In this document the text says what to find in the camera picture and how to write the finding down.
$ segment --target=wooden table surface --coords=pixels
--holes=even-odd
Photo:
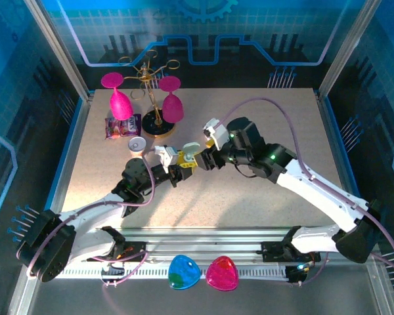
[[[129,95],[130,90],[121,90]],[[154,91],[160,104],[167,93]],[[105,140],[104,118],[109,113],[111,90],[96,90],[63,211],[77,209],[100,199],[121,180],[121,172],[131,158],[129,138]],[[312,89],[179,89],[185,118],[166,138],[151,139],[154,145],[174,146],[187,142],[204,145],[202,127],[211,118],[222,118],[236,103],[249,97],[267,96],[279,102],[291,117],[306,164],[334,184],[341,186],[330,145]],[[135,113],[144,115],[151,106],[148,97],[133,102]],[[247,104],[229,120],[246,116],[255,122],[265,142],[281,143],[295,150],[292,135],[282,114],[271,104]],[[158,160],[150,154],[152,165]],[[243,172],[251,173],[246,167]],[[310,203],[285,188],[262,178],[248,179],[232,165],[221,170],[196,169],[187,181],[173,188],[164,183],[156,190],[151,205],[138,209],[120,221],[120,226],[207,226],[207,227],[289,227],[316,226],[332,221]]]

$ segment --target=blue glass wall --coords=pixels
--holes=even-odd
[[[7,228],[23,233],[17,205],[44,208],[77,98],[24,2],[0,2],[0,314],[20,270]]]
[[[151,48],[158,50],[161,63],[181,61],[176,73],[183,87],[266,87],[269,74],[284,66],[287,72],[297,68],[295,87],[318,87],[363,1],[43,3],[95,89],[101,88],[101,74],[120,66],[120,57],[130,56],[136,64]],[[188,79],[190,72],[204,79]]]
[[[359,191],[387,207],[394,236],[394,0],[382,1],[329,100]]]

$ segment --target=candy wrapper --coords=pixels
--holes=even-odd
[[[141,114],[134,114],[127,120],[105,118],[105,139],[140,136],[142,129],[141,123]]]

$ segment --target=cable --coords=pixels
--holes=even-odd
[[[41,254],[42,250],[44,250],[45,246],[51,241],[51,239],[56,236],[57,232],[65,226],[67,223],[73,221],[76,219],[78,216],[80,216],[82,213],[94,209],[96,207],[99,207],[101,205],[124,205],[124,206],[131,206],[131,207],[144,207],[148,204],[150,204],[153,200],[153,197],[155,195],[155,178],[152,174],[152,170],[150,169],[150,166],[147,162],[147,160],[144,158],[144,155],[142,156],[144,166],[146,166],[146,169],[149,173],[150,176],[150,182],[152,184],[152,193],[150,195],[150,198],[148,201],[144,203],[128,203],[128,202],[118,202],[118,201],[100,201],[97,203],[92,203],[91,205],[87,205],[86,207],[80,209],[78,212],[76,212],[73,215],[70,215],[66,220],[62,221],[51,233],[45,238],[45,240],[42,242],[42,244],[38,247],[38,250],[36,251],[35,255],[32,257],[31,262],[29,263],[28,269],[26,271],[26,275],[28,277],[31,276],[31,271],[33,266],[35,265],[36,261],[38,260],[39,255]]]
[[[313,268],[314,268],[315,267],[315,256],[314,256],[314,254],[312,252],[310,252],[309,255],[313,259]]]
[[[299,286],[299,287],[301,287],[301,286],[303,286],[303,285],[307,285],[308,283],[310,283],[310,282],[312,282],[312,281],[314,281],[315,279],[317,279],[318,277],[319,277],[319,275],[321,274],[321,272],[324,270],[324,268],[325,268],[325,266],[326,266],[326,263],[328,262],[328,252],[326,252],[326,256],[325,256],[325,258],[324,258],[324,262],[323,262],[323,264],[321,265],[321,267],[320,267],[320,269],[317,271],[317,273],[312,277],[312,278],[310,278],[310,279],[308,279],[307,281],[304,281],[304,282],[283,282],[283,281],[276,281],[276,280],[273,280],[272,282],[274,282],[275,284],[280,284],[280,285],[290,285],[290,286],[294,286],[294,285],[297,285],[297,286]]]
[[[241,172],[241,170],[238,168],[237,164],[234,164],[235,169],[244,177],[246,177],[247,179],[253,179],[255,177],[257,177],[257,175],[245,175],[243,172]]]
[[[129,260],[131,260],[133,258],[142,256],[142,255],[144,255],[146,253],[147,253],[147,251],[140,251],[138,253],[135,253],[134,255],[131,255],[131,256],[128,256],[128,257],[125,257],[125,258],[121,258],[121,259],[112,259],[112,260],[108,259],[107,260],[107,259],[102,259],[100,257],[93,257],[93,259],[95,259],[97,261],[102,261],[104,263],[122,263],[123,261],[129,261]]]
[[[114,282],[105,282],[103,279],[102,282],[104,282],[106,285],[113,285],[114,287],[116,287],[119,284],[122,284],[123,282],[127,281],[133,274],[136,273],[136,271],[144,264],[145,260],[148,257],[148,252],[144,252],[144,257],[142,259],[142,261],[136,266],[136,268],[134,268],[128,275],[126,275],[124,278],[118,280],[118,281],[114,281]]]
[[[312,278],[309,278],[307,281],[302,282],[301,285],[307,285],[309,282],[312,282],[312,281],[314,281],[315,279],[317,279],[318,276],[321,274],[321,272],[322,272],[322,271],[324,270],[324,268],[326,267],[327,261],[328,261],[328,253],[326,253],[326,256],[324,257],[324,262],[323,262],[323,264],[321,265],[320,270],[318,270],[317,273],[316,273]]]
[[[336,190],[334,190],[332,187],[329,187],[327,184],[321,182],[319,179],[315,178],[315,176],[313,176],[307,169],[307,167],[305,166],[303,160],[302,160],[302,154],[301,154],[301,150],[299,148],[299,142],[297,141],[297,137],[296,137],[296,132],[295,132],[295,128],[294,128],[294,124],[292,123],[292,120],[290,119],[289,115],[285,112],[285,110],[283,109],[283,107],[281,105],[279,105],[276,101],[267,98],[267,97],[253,97],[253,98],[249,98],[237,105],[235,105],[231,110],[229,110],[229,112],[220,120],[220,122],[215,126],[215,129],[220,126],[221,124],[223,124],[223,122],[229,118],[230,115],[232,115],[232,113],[234,113],[239,107],[241,107],[242,105],[245,105],[249,102],[253,102],[255,100],[264,100],[266,102],[270,102],[271,104],[275,105],[283,114],[283,116],[286,118],[286,121],[288,122],[290,131],[292,133],[292,136],[294,138],[294,143],[295,143],[295,149],[296,149],[296,155],[297,155],[297,161],[301,167],[301,169],[303,170],[303,172],[310,178],[310,180],[316,184],[318,187],[322,188],[323,190],[325,190],[326,192],[328,192],[329,194],[333,195],[335,198],[337,198],[338,200],[340,200],[341,202],[345,202],[348,203],[352,208],[356,209],[360,214],[364,215],[365,217],[367,217],[368,219],[370,219],[382,232],[382,234],[387,238],[388,242],[391,244],[393,250],[394,250],[394,239],[391,237],[391,235],[389,234],[389,232],[387,231],[387,229],[377,220],[375,219],[375,217],[373,215],[371,215],[368,211],[365,211],[364,209],[362,209],[361,207],[359,207],[356,203],[354,203],[353,201],[351,201],[349,198],[347,198],[346,196],[340,194],[339,192],[337,192]],[[376,259],[382,261],[385,264],[388,264],[389,266],[392,266],[394,268],[394,263],[388,261],[387,259],[372,253],[372,256],[375,257]]]

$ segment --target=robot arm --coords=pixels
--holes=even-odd
[[[367,260],[377,242],[378,229],[349,204],[317,186],[313,178],[344,194],[380,220],[378,202],[368,203],[349,194],[305,165],[312,175],[308,177],[293,152],[280,144],[265,144],[255,124],[246,117],[231,121],[226,128],[217,126],[218,122],[212,119],[204,127],[204,134],[212,145],[195,156],[199,167],[211,170],[220,169],[226,163],[247,165],[254,175],[295,192],[335,222],[316,228],[293,227],[279,246],[290,261],[315,251],[340,252],[356,263]]]
[[[356,263],[366,261],[377,241],[374,224],[314,184],[312,177],[303,172],[292,151],[280,144],[266,144],[255,124],[246,117],[231,121],[226,128],[217,124],[218,121],[212,119],[205,126],[209,148],[198,154],[192,153],[195,152],[195,143],[185,146],[182,151],[166,146],[155,147],[155,153],[161,160],[161,164],[151,168],[155,186],[169,180],[176,187],[179,181],[192,175],[195,166],[208,171],[215,167],[220,169],[227,163],[247,165],[257,177],[295,192],[335,222],[331,226],[316,228],[293,227],[281,242],[261,245],[263,261],[307,262],[311,261],[310,253],[318,251],[340,252]],[[380,219],[380,208],[376,202],[367,203],[352,196],[306,167],[314,177]],[[40,252],[33,265],[32,275],[47,282],[71,262],[93,257],[118,259],[145,249],[144,242],[129,243],[108,226],[111,221],[119,222],[120,217],[130,215],[137,209],[135,206],[120,205],[119,202],[143,203],[152,186],[148,171],[139,158],[128,161],[122,177],[110,194],[97,201],[102,203],[98,207],[80,215],[77,215],[77,210],[61,215],[48,210],[32,221],[16,254],[26,266],[56,226],[72,215],[77,216],[70,225],[61,228],[52,242]]]
[[[155,187],[168,180],[176,187],[179,181],[187,179],[192,174],[192,169],[185,169],[178,165],[170,165],[166,171],[163,165],[157,165],[152,167],[151,171],[155,178]],[[143,203],[146,193],[152,187],[148,171],[140,158],[127,162],[122,177],[123,179],[118,182],[111,193],[90,204],[100,203],[101,205],[91,207],[90,210],[80,215],[77,215],[79,209],[59,215],[46,210],[38,214],[36,218],[29,219],[30,227],[16,250],[16,258],[26,266],[30,265],[45,238],[60,223],[75,216],[75,219],[63,226],[42,250],[32,266],[31,276],[47,282],[58,276],[66,265],[75,261],[84,261],[93,257],[106,260],[124,258],[146,248],[144,242],[126,241],[117,230],[110,226],[112,222],[119,224],[120,218],[132,214],[138,208],[126,207],[119,203]]]

